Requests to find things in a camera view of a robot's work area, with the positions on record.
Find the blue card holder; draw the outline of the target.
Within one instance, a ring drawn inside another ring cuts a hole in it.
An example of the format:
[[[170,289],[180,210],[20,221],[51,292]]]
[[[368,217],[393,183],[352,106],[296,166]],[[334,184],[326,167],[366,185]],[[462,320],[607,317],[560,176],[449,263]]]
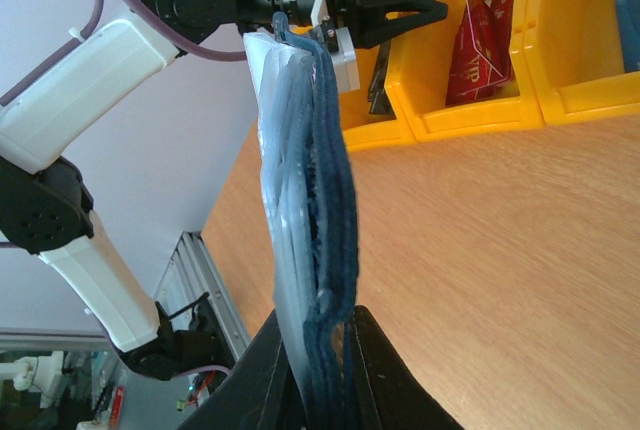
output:
[[[358,212],[328,50],[294,33],[244,36],[258,101],[260,186],[274,255],[274,304],[310,429],[353,429],[345,338],[359,276]]]

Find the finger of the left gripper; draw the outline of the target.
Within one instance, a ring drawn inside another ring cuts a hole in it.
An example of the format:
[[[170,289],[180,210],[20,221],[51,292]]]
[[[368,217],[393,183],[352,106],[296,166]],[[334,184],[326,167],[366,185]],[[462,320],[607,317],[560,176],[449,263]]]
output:
[[[414,29],[445,20],[448,5],[437,0],[416,0],[383,6],[373,11],[369,47],[381,45]]]

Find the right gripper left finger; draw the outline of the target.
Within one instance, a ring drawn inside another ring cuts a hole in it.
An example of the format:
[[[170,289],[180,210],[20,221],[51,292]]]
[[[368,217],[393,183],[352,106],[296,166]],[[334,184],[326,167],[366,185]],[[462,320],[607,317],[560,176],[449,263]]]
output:
[[[183,430],[299,427],[299,391],[274,314],[220,387],[180,425]]]

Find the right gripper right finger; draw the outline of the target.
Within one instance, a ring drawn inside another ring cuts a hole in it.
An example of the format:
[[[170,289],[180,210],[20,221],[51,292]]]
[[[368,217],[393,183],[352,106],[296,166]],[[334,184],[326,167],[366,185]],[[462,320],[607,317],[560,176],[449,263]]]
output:
[[[370,310],[351,321],[355,414],[359,429],[460,429],[413,376]]]

